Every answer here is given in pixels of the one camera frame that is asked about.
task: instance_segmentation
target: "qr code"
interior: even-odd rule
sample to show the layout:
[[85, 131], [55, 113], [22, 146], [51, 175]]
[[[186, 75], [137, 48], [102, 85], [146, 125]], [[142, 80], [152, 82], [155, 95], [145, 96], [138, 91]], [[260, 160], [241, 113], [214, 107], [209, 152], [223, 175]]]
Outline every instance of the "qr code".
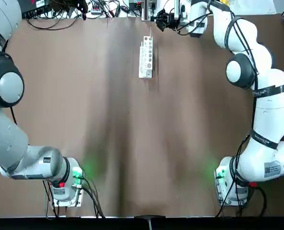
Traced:
[[271, 172], [271, 168], [270, 167], [265, 167], [265, 173], [270, 173]]

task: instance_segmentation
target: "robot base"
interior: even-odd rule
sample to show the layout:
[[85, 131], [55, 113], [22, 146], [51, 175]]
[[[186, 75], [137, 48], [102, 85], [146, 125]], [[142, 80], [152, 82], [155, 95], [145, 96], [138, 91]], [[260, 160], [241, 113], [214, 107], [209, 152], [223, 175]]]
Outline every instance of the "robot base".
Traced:
[[[225, 197], [233, 182], [233, 179], [229, 172], [230, 160], [231, 160], [231, 157], [225, 157], [221, 161], [219, 167], [216, 170], [214, 170], [216, 196], [217, 196], [218, 204], [220, 206], [223, 205]], [[237, 188], [238, 188], [238, 197], [239, 197], [240, 203], [241, 205], [244, 205], [247, 202], [248, 187], [241, 187], [237, 185]], [[233, 183], [232, 185], [232, 188], [227, 196], [224, 206], [239, 206], [235, 183]]]
[[59, 201], [54, 199], [55, 207], [81, 207], [83, 190], [76, 190], [74, 198], [70, 201]]
[[56, 207], [80, 207], [82, 204], [83, 180], [77, 177], [83, 177], [83, 171], [79, 163], [74, 158], [68, 158], [69, 176], [64, 187], [53, 187], [54, 203]]

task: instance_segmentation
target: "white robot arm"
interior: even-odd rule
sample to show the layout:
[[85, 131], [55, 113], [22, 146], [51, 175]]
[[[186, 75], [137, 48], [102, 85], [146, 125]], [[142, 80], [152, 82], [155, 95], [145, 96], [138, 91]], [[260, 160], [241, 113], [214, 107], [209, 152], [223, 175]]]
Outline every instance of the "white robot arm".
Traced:
[[10, 55], [2, 52], [21, 16], [17, 0], [0, 0], [0, 172], [12, 179], [47, 179], [58, 206], [75, 206], [82, 199], [83, 172], [78, 162], [62, 157], [58, 149], [28, 145], [27, 135], [2, 111], [23, 97], [22, 75]]
[[241, 204], [247, 201], [249, 182], [263, 182], [284, 175], [284, 141], [280, 141], [284, 136], [284, 72], [273, 69], [271, 52], [257, 42], [256, 26], [236, 17], [227, 5], [216, 0], [192, 0], [189, 11], [183, 6], [176, 8], [181, 9], [179, 19], [163, 9], [154, 18], [158, 27], [180, 33], [179, 26], [184, 25], [182, 28], [186, 27], [188, 35], [200, 37], [207, 27], [207, 16], [203, 15], [212, 13], [215, 42], [234, 54], [226, 65], [227, 80], [235, 86], [253, 90], [256, 104], [249, 143], [237, 165], [235, 157], [225, 157], [215, 170], [220, 205], [226, 202], [226, 205], [238, 206], [239, 200]]

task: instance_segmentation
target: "red button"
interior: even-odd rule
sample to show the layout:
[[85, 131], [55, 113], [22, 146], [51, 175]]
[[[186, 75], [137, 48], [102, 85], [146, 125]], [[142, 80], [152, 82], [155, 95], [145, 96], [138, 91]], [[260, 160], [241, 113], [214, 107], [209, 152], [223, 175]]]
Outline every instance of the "red button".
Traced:
[[257, 187], [257, 182], [250, 182], [249, 185], [250, 185], [251, 187]]

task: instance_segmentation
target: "brown table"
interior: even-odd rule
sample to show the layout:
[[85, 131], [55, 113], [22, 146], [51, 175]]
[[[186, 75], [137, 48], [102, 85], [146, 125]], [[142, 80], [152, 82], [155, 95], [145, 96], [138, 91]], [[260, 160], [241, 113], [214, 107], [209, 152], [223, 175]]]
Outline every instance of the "brown table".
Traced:
[[[281, 16], [246, 18], [284, 71]], [[14, 108], [18, 124], [31, 145], [58, 147], [92, 165], [88, 176], [107, 216], [214, 215], [213, 169], [235, 155], [249, 131], [251, 92], [226, 80], [231, 54], [215, 44], [211, 17], [200, 39], [153, 24], [154, 78], [139, 79], [139, 46], [149, 29], [136, 18], [79, 20], [53, 32], [23, 22], [7, 50], [26, 86]], [[284, 215], [284, 178], [262, 187], [267, 215]], [[0, 176], [0, 216], [44, 216], [44, 205], [41, 182]], [[244, 215], [257, 215], [261, 206], [256, 193]], [[68, 215], [93, 215], [89, 197]]]

